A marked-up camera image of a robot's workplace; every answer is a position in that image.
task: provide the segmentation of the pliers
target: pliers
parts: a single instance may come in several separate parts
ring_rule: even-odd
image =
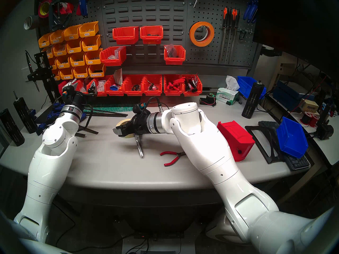
[[[169,154],[169,155],[177,155],[177,157],[176,157],[175,159],[173,159],[172,162],[170,162],[170,163],[165,163],[165,164],[164,164],[165,167],[168,167],[168,166],[173,165],[175,162],[178,161],[179,157],[182,157],[183,155],[186,155],[185,152],[177,153],[177,152],[172,152],[172,151],[165,151],[165,152],[160,153],[160,155],[166,155],[166,154]]]

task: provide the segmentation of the white wall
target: white wall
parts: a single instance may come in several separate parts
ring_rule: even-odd
[[[25,50],[32,58],[39,52],[35,30],[26,31],[23,28],[25,18],[32,14],[34,14],[34,0],[22,0],[0,28],[0,111],[8,108],[19,129],[24,125],[13,106],[15,100],[13,91],[18,97],[25,99],[29,109],[36,109],[37,112],[47,96],[42,81],[37,82],[40,89],[38,92],[33,82],[25,82],[21,72],[22,68],[27,67]],[[31,62],[31,64],[35,70],[35,63]]]

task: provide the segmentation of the orange storage bin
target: orange storage bin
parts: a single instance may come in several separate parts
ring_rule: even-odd
[[[142,82],[144,79],[144,74],[129,74],[123,75],[122,90],[128,96],[142,96]],[[132,91],[134,85],[140,85],[139,91]]]
[[[96,51],[89,51],[85,53],[85,62],[88,65],[91,64],[101,64],[100,61],[100,52],[102,51],[102,48],[99,48]]]
[[[179,96],[184,92],[185,84],[181,83],[177,86],[179,90],[171,90],[167,89],[167,85],[169,82],[173,82],[181,78],[180,74],[164,74],[164,93],[166,96]]]
[[[95,35],[82,40],[81,46],[84,52],[96,51],[101,45],[100,35]]]
[[[59,69],[69,68],[70,67],[70,57],[69,56],[59,56],[55,60],[55,64]]]
[[[103,88],[103,91],[100,91],[100,88],[99,88],[99,81],[103,81],[106,79],[105,78],[94,78],[89,84],[87,84],[87,91],[88,89],[90,88],[92,82],[95,82],[95,85],[97,86],[97,90],[98,90],[98,96],[107,96],[107,94],[105,93],[105,83],[103,84],[103,86],[101,86],[101,88]]]
[[[196,74],[182,74],[181,76],[185,77],[188,81],[190,79],[195,79],[195,78],[198,79],[198,82],[197,82],[198,91],[196,91],[195,93],[192,93],[191,91],[186,91],[185,85],[184,85],[184,96],[198,96],[202,93],[202,83]]]
[[[72,73],[75,78],[86,78],[88,76],[88,66],[76,66],[73,67]]]
[[[50,35],[50,43],[57,44],[64,41],[63,30],[56,30]]]
[[[160,44],[164,37],[164,28],[161,25],[140,27],[140,38],[144,44]]]
[[[71,54],[70,55],[70,64],[71,64],[71,66],[75,67],[75,66],[85,65],[84,58],[85,58],[84,52]]]
[[[48,62],[50,63],[50,66],[52,66],[52,70],[57,69],[57,65],[55,64],[56,57],[52,57],[48,59]]]
[[[117,59],[108,59],[111,55],[116,56],[115,51],[118,51]],[[120,66],[126,60],[126,46],[111,46],[100,53],[100,60],[106,66]]]
[[[104,64],[92,64],[88,67],[90,77],[104,77],[106,66]]]
[[[40,37],[40,39],[38,41],[40,48],[47,47],[47,46],[50,45],[50,35],[51,34],[52,33],[47,33],[47,34]]]
[[[135,44],[139,40],[139,26],[114,28],[112,37],[117,44]]]
[[[64,39],[65,41],[69,40],[75,40],[80,37],[79,35],[79,28],[82,24],[74,25],[71,27],[68,27],[67,29],[64,30]]]
[[[177,57],[168,57],[166,47],[164,45],[164,60],[168,65],[182,65],[182,62],[186,59],[186,50],[182,45],[174,45],[174,48],[177,50]]]
[[[115,80],[113,76],[105,76],[108,77],[108,80],[105,83],[105,93],[109,96],[123,96],[124,91],[122,90],[122,86],[119,87],[117,91],[111,90],[111,86],[115,84]]]
[[[82,39],[75,39],[75,40],[70,40],[66,43],[66,50],[67,53],[78,53],[81,52],[81,41]]]
[[[94,36],[99,31],[98,21],[84,23],[79,28],[80,37],[85,38],[89,36]]]
[[[59,76],[62,80],[73,79],[72,68],[65,68],[59,70]]]
[[[154,84],[158,90],[149,90]],[[162,93],[162,74],[146,74],[142,81],[142,92],[147,96],[159,96]]]

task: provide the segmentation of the spool of wire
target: spool of wire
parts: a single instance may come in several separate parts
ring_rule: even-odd
[[[305,112],[304,116],[300,119],[300,122],[302,122],[304,125],[309,125],[309,122],[312,119],[312,114],[310,112]]]

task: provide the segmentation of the blue bin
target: blue bin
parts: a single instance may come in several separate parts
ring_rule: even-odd
[[[281,151],[296,158],[301,158],[309,147],[302,126],[286,117],[277,128],[277,136]]]
[[[238,76],[238,84],[240,86],[238,91],[247,99],[251,92],[252,86],[256,81],[257,80],[253,79],[252,77]],[[266,94],[266,87],[264,87],[260,99],[264,96],[264,94]]]

